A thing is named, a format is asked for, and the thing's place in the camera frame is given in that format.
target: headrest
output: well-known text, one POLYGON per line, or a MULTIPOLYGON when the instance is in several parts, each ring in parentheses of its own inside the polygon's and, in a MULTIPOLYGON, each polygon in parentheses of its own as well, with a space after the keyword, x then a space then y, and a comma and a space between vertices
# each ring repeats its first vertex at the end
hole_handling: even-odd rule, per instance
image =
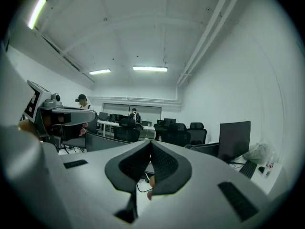
POLYGON ((204 125, 201 122, 192 122, 190 125, 190 130, 203 130, 204 125))
POLYGON ((120 120, 119 126, 121 127, 128 127, 128 128, 135 128, 135 120, 133 119, 122 119, 120 120))
POLYGON ((170 124, 167 133, 186 132, 186 126, 183 123, 170 124))

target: white desk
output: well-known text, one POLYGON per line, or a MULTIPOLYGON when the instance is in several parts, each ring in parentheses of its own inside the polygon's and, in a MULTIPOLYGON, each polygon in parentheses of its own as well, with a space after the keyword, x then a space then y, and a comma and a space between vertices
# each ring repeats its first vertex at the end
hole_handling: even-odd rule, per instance
MULTIPOLYGON (((233 160, 233 162, 238 163, 246 163, 246 161, 247 160, 242 156, 233 160)), ((235 165, 236 167, 234 167, 234 165, 230 166, 237 172, 242 168, 242 165, 235 165)), ((275 163, 268 178, 264 178, 262 173, 258 170, 261 166, 265 165, 257 165, 254 174, 251 177, 251 181, 256 184, 271 200, 288 190, 286 175, 282 164, 275 163)))
MULTIPOLYGON (((103 120, 98 120, 97 123, 103 124, 104 125, 104 131, 103 131, 103 136, 105 136, 105 130, 106 130, 106 126, 119 126, 119 123, 115 123, 115 122, 108 122, 108 121, 103 121, 103 120)), ((155 131, 153 126, 143 126, 144 130, 147 131, 155 131)))

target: black keyboard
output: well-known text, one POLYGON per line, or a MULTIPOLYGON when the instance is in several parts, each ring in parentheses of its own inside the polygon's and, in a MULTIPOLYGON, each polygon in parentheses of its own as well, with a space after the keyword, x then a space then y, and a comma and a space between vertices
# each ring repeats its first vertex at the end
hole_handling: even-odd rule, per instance
POLYGON ((253 163, 251 161, 247 161, 244 166, 240 169, 240 173, 244 174, 246 177, 248 177, 249 179, 251 179, 251 177, 254 174, 254 171, 257 167, 256 163, 253 163))

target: black monitor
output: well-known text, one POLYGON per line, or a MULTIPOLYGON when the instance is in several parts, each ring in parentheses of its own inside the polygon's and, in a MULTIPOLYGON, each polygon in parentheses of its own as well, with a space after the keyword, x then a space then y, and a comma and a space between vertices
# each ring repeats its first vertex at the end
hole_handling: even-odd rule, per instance
POLYGON ((186 145, 186 148, 190 150, 194 150, 197 152, 201 152, 207 155, 212 155, 214 157, 218 156, 219 143, 211 143, 211 144, 199 144, 199 145, 186 145))
POLYGON ((164 119, 165 121, 165 125, 169 126, 170 124, 175 124, 176 123, 176 119, 164 119))
POLYGON ((149 126, 152 126, 151 121, 142 121, 142 123, 141 123, 142 126, 148 126, 148 124, 149 124, 149 126))
POLYGON ((112 121, 113 122, 119 122, 122 119, 121 114, 112 114, 112 121))
POLYGON ((120 120, 122 120, 122 119, 128 119, 128 118, 129 118, 128 115, 121 115, 120 120))
POLYGON ((100 112, 99 119, 100 120, 107 120, 108 113, 100 112))
POLYGON ((119 147, 129 144, 130 142, 120 141, 113 138, 104 137, 101 135, 93 134, 87 131, 86 135, 86 149, 87 152, 104 150, 113 147, 119 147))
POLYGON ((229 162, 249 151, 251 121, 220 124, 218 158, 229 162))

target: ceiling light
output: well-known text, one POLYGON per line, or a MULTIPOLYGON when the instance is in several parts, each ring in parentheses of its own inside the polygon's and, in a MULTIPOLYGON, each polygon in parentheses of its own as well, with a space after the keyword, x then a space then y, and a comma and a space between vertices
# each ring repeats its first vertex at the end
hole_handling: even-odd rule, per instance
POLYGON ((102 74, 102 73, 109 73, 111 72, 109 69, 106 70, 100 70, 100 71, 91 71, 89 74, 102 74))
POLYGON ((42 9, 42 7, 44 6, 44 4, 46 3, 46 0, 38 0, 35 9, 30 17, 30 22, 28 23, 28 27, 33 30, 35 22, 38 18, 38 15, 42 9))
POLYGON ((134 66, 135 71, 162 71, 167 72, 167 67, 134 66))

